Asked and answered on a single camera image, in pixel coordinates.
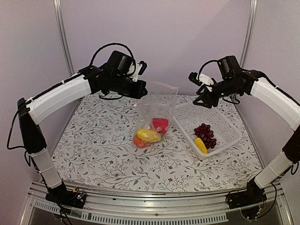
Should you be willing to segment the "clear zip top bag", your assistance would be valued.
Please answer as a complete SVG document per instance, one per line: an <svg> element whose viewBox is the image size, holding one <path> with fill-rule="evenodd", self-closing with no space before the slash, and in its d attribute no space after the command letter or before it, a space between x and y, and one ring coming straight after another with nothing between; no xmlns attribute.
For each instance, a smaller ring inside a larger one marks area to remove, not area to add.
<svg viewBox="0 0 300 225"><path fill-rule="evenodd" d="M136 135L137 129L140 128L154 130L152 127L153 118L168 119L169 127L173 119L173 112L179 88L162 82L149 82L147 83L146 88L148 94L142 97L137 104L138 117L134 136ZM166 134L159 135L161 136L159 142L161 142Z"/></svg>

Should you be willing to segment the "white plastic basket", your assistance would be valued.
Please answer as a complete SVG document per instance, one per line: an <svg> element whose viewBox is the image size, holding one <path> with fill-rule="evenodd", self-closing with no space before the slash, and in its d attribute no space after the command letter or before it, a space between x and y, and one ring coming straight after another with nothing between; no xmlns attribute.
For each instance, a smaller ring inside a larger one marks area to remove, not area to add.
<svg viewBox="0 0 300 225"><path fill-rule="evenodd" d="M242 138L241 132L216 108L179 104L173 119L200 160L232 147Z"/></svg>

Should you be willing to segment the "purple toy grapes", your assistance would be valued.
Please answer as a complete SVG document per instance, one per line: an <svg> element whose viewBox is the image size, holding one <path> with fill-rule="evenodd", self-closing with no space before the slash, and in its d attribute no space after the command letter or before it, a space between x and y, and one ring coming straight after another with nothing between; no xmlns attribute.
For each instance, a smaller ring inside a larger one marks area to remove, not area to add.
<svg viewBox="0 0 300 225"><path fill-rule="evenodd" d="M211 130L210 125L202 123L194 129L194 135L202 139L207 149L215 148L217 140L214 137L214 131Z"/></svg>

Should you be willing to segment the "red toy bell pepper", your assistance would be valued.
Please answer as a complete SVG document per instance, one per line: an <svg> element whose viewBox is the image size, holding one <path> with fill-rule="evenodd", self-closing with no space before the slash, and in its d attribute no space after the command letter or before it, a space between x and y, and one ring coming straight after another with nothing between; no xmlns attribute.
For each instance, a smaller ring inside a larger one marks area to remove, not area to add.
<svg viewBox="0 0 300 225"><path fill-rule="evenodd" d="M169 128L169 120L165 118L153 118L152 127L159 134L165 135Z"/></svg>

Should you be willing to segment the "orange toy pumpkin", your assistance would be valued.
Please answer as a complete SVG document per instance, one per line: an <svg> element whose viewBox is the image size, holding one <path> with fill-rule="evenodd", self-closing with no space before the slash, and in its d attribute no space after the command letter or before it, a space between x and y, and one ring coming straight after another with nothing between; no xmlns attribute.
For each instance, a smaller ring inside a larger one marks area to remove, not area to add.
<svg viewBox="0 0 300 225"><path fill-rule="evenodd" d="M145 141L141 140L140 138L138 138L137 135L134 136L133 143L138 148L145 148L150 145L150 143L145 142Z"/></svg>

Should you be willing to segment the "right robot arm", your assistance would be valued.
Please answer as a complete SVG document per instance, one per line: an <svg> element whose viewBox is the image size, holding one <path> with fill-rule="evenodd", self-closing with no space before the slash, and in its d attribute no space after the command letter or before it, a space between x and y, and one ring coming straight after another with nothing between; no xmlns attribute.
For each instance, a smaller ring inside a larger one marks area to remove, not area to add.
<svg viewBox="0 0 300 225"><path fill-rule="evenodd" d="M219 99L233 94L247 94L265 103L276 112L293 130L293 135L282 151L248 184L242 200L253 204L264 189L276 178L300 161L300 104L276 86L266 74L240 67L235 56L226 56L217 63L222 81L216 82L201 71L192 72L189 81L199 86L194 105L206 108L217 107Z"/></svg>

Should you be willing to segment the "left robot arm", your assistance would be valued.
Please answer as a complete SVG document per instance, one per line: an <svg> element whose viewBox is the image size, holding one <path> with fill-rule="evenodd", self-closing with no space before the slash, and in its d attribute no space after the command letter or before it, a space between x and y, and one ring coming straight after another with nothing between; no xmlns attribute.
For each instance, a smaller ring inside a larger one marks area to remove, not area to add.
<svg viewBox="0 0 300 225"><path fill-rule="evenodd" d="M113 51L102 66L90 64L35 97L19 99L19 125L24 148L32 157L37 172L52 189L52 197L59 203L66 203L70 194L62 187L63 181L54 167L39 125L66 105L97 92L116 92L134 99L144 97L147 95L146 82L138 77L146 67L144 61L137 63L132 56Z"/></svg>

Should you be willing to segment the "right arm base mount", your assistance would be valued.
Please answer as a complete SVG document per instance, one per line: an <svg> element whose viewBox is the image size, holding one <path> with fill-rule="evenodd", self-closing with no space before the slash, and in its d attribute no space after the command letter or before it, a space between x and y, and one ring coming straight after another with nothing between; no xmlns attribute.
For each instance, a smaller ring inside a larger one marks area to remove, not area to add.
<svg viewBox="0 0 300 225"><path fill-rule="evenodd" d="M230 209L249 206L256 203L262 203L267 200L264 188L259 188L254 179L247 183L246 190L229 192L225 201L229 205Z"/></svg>

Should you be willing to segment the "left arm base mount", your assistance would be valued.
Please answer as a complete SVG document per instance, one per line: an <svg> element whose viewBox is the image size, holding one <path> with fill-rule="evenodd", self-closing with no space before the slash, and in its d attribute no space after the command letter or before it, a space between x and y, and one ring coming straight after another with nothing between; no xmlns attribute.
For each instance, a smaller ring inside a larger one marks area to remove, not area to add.
<svg viewBox="0 0 300 225"><path fill-rule="evenodd" d="M83 209L87 197L85 191L80 190L78 187L69 190L63 180L60 180L60 183L55 187L50 187L47 182L45 186L47 189L46 200L56 203L59 206Z"/></svg>

